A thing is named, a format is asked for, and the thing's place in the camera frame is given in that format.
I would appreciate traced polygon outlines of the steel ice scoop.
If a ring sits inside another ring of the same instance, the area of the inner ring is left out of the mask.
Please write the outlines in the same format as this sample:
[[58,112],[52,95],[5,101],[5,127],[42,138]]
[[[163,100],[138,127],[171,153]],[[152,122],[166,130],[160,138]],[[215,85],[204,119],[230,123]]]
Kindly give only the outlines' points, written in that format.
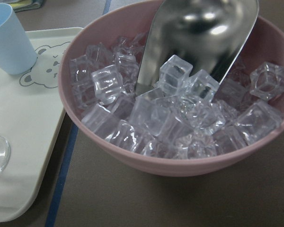
[[258,17],[256,0],[165,0],[155,12],[142,56],[136,95],[159,79],[172,55],[222,83]]

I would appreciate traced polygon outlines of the clear ice cubes pile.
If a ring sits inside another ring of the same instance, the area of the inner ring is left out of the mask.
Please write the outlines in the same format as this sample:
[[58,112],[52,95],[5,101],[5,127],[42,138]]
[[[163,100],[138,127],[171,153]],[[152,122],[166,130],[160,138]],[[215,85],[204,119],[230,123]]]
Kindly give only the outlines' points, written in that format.
[[81,122],[111,144],[149,157],[195,159],[236,151],[278,128],[269,100],[284,93],[284,67],[264,62],[250,75],[241,59],[218,85],[176,55],[150,91],[134,93],[145,33],[121,36],[110,48],[89,45],[69,61]]

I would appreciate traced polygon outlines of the light blue plastic cup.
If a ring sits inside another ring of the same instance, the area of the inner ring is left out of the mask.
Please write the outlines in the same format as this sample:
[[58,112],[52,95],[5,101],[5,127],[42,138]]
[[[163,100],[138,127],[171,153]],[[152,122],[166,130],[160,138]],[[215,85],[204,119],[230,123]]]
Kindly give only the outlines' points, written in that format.
[[10,75],[31,69],[37,54],[13,8],[0,3],[0,68]]

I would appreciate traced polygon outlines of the cream bear tray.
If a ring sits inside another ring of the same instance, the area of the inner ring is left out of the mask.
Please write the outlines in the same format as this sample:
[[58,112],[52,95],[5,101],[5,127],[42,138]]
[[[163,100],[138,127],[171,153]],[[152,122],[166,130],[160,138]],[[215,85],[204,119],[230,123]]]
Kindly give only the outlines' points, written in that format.
[[0,174],[0,222],[11,221],[34,202],[65,111],[58,92],[62,55],[80,27],[28,31],[38,59],[24,74],[0,69],[0,135],[11,146]]

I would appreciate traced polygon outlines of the pink bowl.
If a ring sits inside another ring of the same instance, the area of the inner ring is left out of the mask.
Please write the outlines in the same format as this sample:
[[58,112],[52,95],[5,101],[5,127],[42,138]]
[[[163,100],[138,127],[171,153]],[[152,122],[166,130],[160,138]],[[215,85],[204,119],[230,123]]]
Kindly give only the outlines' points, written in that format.
[[[89,44],[103,42],[109,46],[120,35],[132,37],[148,30],[159,5],[159,0],[150,0],[116,9],[94,20],[75,36],[62,57],[58,75],[59,94],[68,116],[97,147],[128,166],[154,175],[203,175],[231,166],[259,149],[269,147],[284,132],[284,121],[279,128],[251,146],[225,155],[191,160],[146,157],[132,153],[103,140],[81,123],[81,111],[75,105],[71,90],[69,60],[82,55]],[[247,71],[253,71],[263,61],[284,66],[284,32],[267,19],[258,17],[241,56]],[[284,115],[284,94],[270,104]]]

